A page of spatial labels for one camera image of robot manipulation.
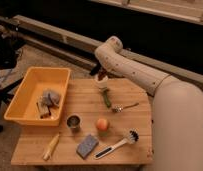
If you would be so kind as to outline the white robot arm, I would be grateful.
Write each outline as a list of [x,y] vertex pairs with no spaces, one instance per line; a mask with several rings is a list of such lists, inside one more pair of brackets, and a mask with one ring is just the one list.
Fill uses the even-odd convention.
[[107,71],[115,71],[153,96],[152,158],[141,171],[203,171],[203,92],[168,73],[120,54],[116,36],[94,54]]

